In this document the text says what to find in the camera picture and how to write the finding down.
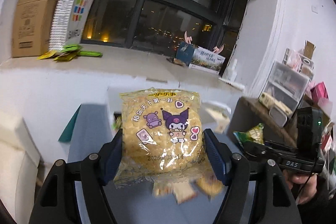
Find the small wrapped biscuit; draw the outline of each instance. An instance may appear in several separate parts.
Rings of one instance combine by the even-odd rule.
[[[177,204],[181,204],[197,197],[197,192],[188,181],[173,183],[173,194]]]
[[[197,179],[196,185],[210,198],[217,196],[224,189],[223,183],[217,180],[215,174]]]
[[[173,192],[173,184],[165,182],[154,182],[153,196],[156,198],[169,195]]]

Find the pink box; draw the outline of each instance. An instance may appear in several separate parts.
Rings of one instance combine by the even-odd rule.
[[[315,87],[313,87],[310,90],[310,92],[311,97],[315,103],[318,103],[320,98],[329,99],[328,92],[326,86],[324,85],[324,82],[318,83]]]

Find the cardboard box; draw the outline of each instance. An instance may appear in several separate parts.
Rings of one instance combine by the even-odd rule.
[[[306,46],[303,51],[303,55],[309,59],[313,57],[313,53],[315,50],[315,45],[313,43],[310,43],[309,41],[306,41]]]
[[[16,5],[12,57],[39,56],[48,51],[57,0],[19,0]]]

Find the blue gripper pad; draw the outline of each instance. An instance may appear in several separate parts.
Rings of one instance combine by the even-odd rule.
[[[204,130],[206,153],[218,180],[229,185],[231,180],[231,151],[220,143],[211,129]]]
[[[106,143],[99,151],[100,175],[99,178],[105,186],[113,180],[121,162],[122,154],[122,129],[119,129],[110,143]]]

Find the purple cartoon character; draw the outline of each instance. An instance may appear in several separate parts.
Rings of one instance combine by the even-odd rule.
[[[166,121],[166,128],[169,129],[169,136],[172,143],[184,143],[184,136],[186,134],[185,129],[188,126],[189,108],[182,111],[178,115],[172,115],[171,113],[162,110],[163,119]]]
[[[158,112],[155,111],[154,113],[148,113],[147,115],[143,116],[146,119],[147,126],[150,129],[162,125],[161,119],[159,119],[159,117],[157,116],[157,113]]]

